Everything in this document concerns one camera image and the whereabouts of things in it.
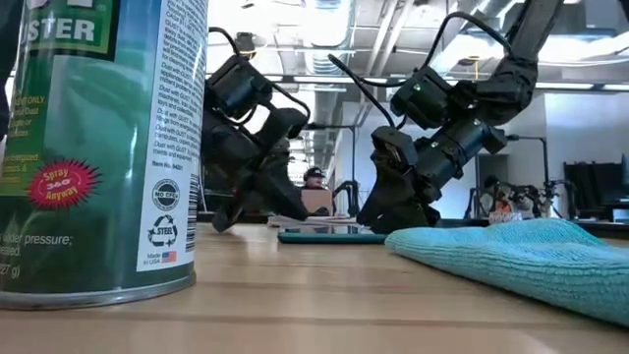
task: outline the computer monitor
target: computer monitor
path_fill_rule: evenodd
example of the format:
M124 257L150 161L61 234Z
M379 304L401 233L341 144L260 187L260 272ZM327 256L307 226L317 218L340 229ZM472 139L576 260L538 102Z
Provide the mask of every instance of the computer monitor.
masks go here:
M621 184L625 189L625 192L629 192L629 157L625 153L622 154L620 160L620 178Z

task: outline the man with cap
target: man with cap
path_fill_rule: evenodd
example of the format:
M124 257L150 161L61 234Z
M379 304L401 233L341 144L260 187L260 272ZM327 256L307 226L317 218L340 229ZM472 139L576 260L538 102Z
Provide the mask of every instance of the man with cap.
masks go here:
M323 171L318 167L311 167L304 173L304 186L302 189L305 190L324 190L323 180L325 179L325 175L323 175Z
M302 191L327 191L325 187L323 187L323 180L325 179L325 175L323 171L318 167L311 167L304 173L304 186L302 186ZM317 211L312 212L311 216L330 216L336 212L336 203L332 200L332 210L329 210L326 207L320 207Z

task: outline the no cfc logo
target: no cfc logo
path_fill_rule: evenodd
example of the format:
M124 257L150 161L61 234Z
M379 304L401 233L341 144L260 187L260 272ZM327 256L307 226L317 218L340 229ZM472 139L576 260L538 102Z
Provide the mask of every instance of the no cfc logo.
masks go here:
M153 188L153 203L162 211L170 211L179 203L179 186L173 180L157 182Z
M170 215L159 216L148 230L148 241L155 247L171 247L177 241L177 226Z

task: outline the us flag icon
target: us flag icon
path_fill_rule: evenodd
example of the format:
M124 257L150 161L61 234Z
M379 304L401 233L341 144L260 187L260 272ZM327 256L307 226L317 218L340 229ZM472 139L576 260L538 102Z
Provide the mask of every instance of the us flag icon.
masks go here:
M177 262L177 252L169 251L161 254L161 262L162 263L173 263Z

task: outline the black cable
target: black cable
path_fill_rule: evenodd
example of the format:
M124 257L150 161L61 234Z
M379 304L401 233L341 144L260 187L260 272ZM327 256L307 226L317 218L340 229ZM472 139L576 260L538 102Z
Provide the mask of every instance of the black cable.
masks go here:
M399 83L376 83L373 82L371 80L367 80L365 78L361 78L360 76L356 75L356 73L354 73L352 71L352 69L350 69L347 65L345 65L345 63L343 63L342 61L340 61L337 57L335 57L334 55L330 54L327 56L327 58L332 62L332 64L334 64L337 68L341 69L342 72L344 72L345 74L347 74L348 77L352 78L355 77L359 82L365 84L365 85L369 85L369 86L373 86L373 87L377 87L377 88L401 88L402 86L404 86L404 81L403 82L399 82Z
M464 12L453 12L449 14L448 16L446 16L445 19L443 19L443 22L441 23L441 27L439 28L439 32L436 34L436 37L434 38L434 42L432 43L432 48L430 49L429 55L426 57L426 61L424 62L424 65L422 65L422 67L426 67L430 63L430 60L432 60L432 57L434 56L434 53L436 52L436 47L439 45L439 41L441 40L441 37L443 36L443 33L445 32L445 28L447 27L448 22L450 22L450 20L454 18L463 19L474 24L476 27L483 30L485 33L489 34L490 37L492 37L498 43L500 43L500 45L504 47L504 49L508 52L509 55L513 54L513 50L511 49L511 44L509 44L509 42L502 35L500 35L500 33L495 31L488 25L486 25L483 21L475 18L474 16L470 14L466 14Z
M306 117L310 120L311 119L311 110L308 108L308 105L305 104L303 101L295 98L292 94L290 94L286 89L282 88L280 85L278 85L277 83L272 83L273 88L277 89L280 93L282 93L284 96L286 96L286 98L292 100L293 102L299 104L300 106L302 106L302 108L304 108L304 110L306 111Z
M404 118L402 118L402 121L400 122L400 124L398 124L395 129L400 130L402 128L404 128L404 126L406 125L406 122L408 122L409 120L409 115L405 114Z
M622 52L624 52L625 50L629 49L629 46L626 46L620 50L616 50L615 52L613 52L614 55L618 55L621 54Z
M232 46L232 50L234 51L234 54L241 55L240 54L240 49L238 49L238 45L236 45L236 41L234 40L234 38L232 38L231 35L229 35L227 30L222 29L222 28L217 28L217 27L210 27L210 28L207 29L207 33L221 33L221 34L223 34L223 36L229 42L229 45Z
M341 71L343 71L345 74L347 74L347 76L350 77L350 79L352 79L354 84L356 84L356 86L365 95L365 97L369 101L371 101L373 103L373 105L375 106L375 108L377 108L382 113L384 118L386 118L386 121L389 123L389 126L395 128L395 122L393 121L393 118L391 118L391 115L389 114L389 112L387 112L386 109L384 109L384 107L382 107L380 102L378 102L377 99L375 99L375 97L373 97L372 93L367 88L365 88L363 86L363 83L361 82L359 77L356 74L354 74L345 64L343 64L343 62L341 62L334 55L328 54L327 58L329 59L329 61L332 62L332 64L336 65L339 69L341 69Z

